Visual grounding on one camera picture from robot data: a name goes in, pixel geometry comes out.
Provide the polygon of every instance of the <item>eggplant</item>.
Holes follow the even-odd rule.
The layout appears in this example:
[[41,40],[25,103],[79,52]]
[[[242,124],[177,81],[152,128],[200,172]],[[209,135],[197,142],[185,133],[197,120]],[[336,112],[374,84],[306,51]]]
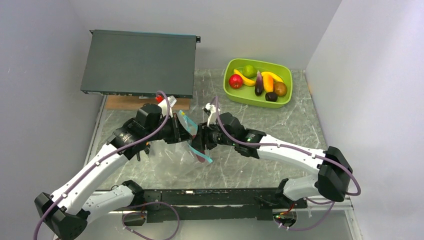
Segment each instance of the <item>eggplant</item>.
[[277,93],[271,91],[271,92],[267,92],[265,94],[265,100],[267,100],[268,102],[276,102],[278,99],[278,95]]
[[264,91],[264,80],[262,79],[261,72],[257,71],[256,83],[254,85],[254,94],[259,97],[263,91]]

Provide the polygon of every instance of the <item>white wall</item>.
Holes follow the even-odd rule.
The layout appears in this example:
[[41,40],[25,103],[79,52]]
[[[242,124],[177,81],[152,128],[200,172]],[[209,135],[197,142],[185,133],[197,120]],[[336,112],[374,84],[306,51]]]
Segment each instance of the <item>white wall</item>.
[[306,68],[329,145],[363,188],[366,240],[424,234],[424,2],[343,0]]
[[67,0],[0,2],[0,239],[32,239],[36,196],[84,164],[101,100],[79,91],[89,47]]
[[87,29],[195,34],[197,68],[253,58],[305,69],[341,0],[70,0]]

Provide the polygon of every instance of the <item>gray marble table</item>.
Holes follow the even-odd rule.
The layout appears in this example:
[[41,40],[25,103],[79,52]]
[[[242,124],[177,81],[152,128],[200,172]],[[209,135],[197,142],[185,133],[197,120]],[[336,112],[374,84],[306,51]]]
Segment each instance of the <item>gray marble table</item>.
[[[223,69],[196,69],[193,100],[190,109],[186,111],[193,121],[196,123],[206,121],[208,116],[202,107],[214,96],[218,96],[221,112],[232,113],[246,128],[263,131],[275,138],[307,148],[326,148],[302,70],[292,70],[291,101],[277,109],[229,100],[223,90],[223,76]],[[134,117],[136,111],[108,110],[105,114],[99,146],[105,143],[116,128]],[[99,190],[109,190],[113,185],[119,185],[129,179],[144,189],[277,187],[284,178],[306,175],[301,169],[288,164],[241,156],[230,146],[218,146],[210,151],[210,156],[213,163],[200,164],[190,172],[164,179],[164,173],[160,171],[169,167],[167,163],[163,160],[149,159],[142,153],[141,162],[134,157],[105,180]]]

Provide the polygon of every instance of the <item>transparent plastic bag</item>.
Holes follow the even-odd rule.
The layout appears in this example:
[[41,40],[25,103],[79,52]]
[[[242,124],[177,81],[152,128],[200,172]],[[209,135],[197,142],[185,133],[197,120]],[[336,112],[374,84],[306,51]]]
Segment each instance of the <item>transparent plastic bag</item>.
[[[184,128],[195,135],[197,125],[184,112],[179,111],[177,115]],[[192,148],[189,141],[175,144],[167,144],[163,140],[153,141],[148,157],[154,163],[154,176],[162,183],[173,183],[189,172],[213,162],[207,154]]]

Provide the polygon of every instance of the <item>green basket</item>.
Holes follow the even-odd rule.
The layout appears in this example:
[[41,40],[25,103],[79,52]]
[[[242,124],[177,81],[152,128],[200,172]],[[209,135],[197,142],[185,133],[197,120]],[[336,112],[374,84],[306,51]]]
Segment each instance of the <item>green basket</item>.
[[[287,94],[285,96],[279,96],[277,101],[274,102],[274,101],[266,101],[265,93],[263,93],[261,96],[256,96],[254,86],[243,85],[239,89],[231,88],[228,83],[228,80],[231,77],[231,75],[234,74],[233,72],[234,69],[237,69],[242,73],[243,67],[246,65],[252,65],[260,72],[271,72],[278,75],[280,78],[282,78],[285,85],[287,86]],[[284,104],[287,104],[292,98],[292,92],[293,92],[292,72],[285,66],[270,63],[270,62],[235,58],[228,63],[228,66],[226,66],[223,88],[227,97],[234,102],[249,104],[249,105],[259,106],[264,108],[277,109],[277,108],[281,108]]]

